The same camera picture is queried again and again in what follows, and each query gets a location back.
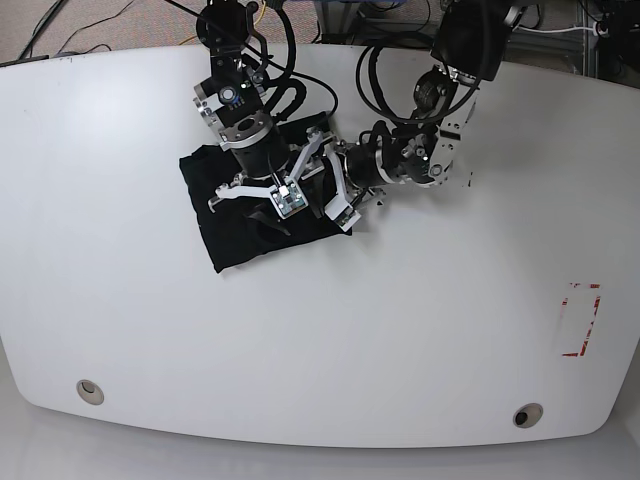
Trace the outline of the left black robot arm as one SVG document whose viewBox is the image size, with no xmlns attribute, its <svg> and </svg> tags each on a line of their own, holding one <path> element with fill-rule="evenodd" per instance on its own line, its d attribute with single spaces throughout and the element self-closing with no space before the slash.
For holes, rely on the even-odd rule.
<svg viewBox="0 0 640 480">
<path fill-rule="evenodd" d="M 325 215 L 356 219 L 365 195 L 403 180 L 426 188 L 449 180 L 479 87 L 495 78 L 525 9 L 517 1 L 451 1 L 434 36 L 393 32 L 365 48 L 356 63 L 356 90 L 381 118 L 345 151 L 326 147 L 336 193 L 325 201 Z M 382 51 L 402 41 L 426 47 L 437 62 L 416 81 L 408 117 L 392 110 L 378 76 Z"/>
</svg>

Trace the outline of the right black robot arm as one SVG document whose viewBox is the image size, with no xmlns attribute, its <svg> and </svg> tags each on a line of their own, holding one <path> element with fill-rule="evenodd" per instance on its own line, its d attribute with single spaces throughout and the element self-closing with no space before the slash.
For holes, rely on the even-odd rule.
<svg viewBox="0 0 640 480">
<path fill-rule="evenodd" d="M 297 147 L 279 128 L 302 106 L 306 87 L 294 77 L 296 41 L 283 2 L 263 5 L 277 14 L 285 30 L 287 58 L 280 76 L 271 78 L 267 72 L 268 45 L 255 20 L 259 4 L 210 1 L 196 15 L 196 34 L 209 51 L 211 75 L 195 86 L 194 103 L 215 146 L 240 167 L 231 181 L 217 186 L 209 206 L 255 199 L 265 204 L 269 220 L 281 222 L 310 205 L 301 180 L 322 170 L 314 156 L 324 134 L 313 125 L 306 143 Z"/>
</svg>

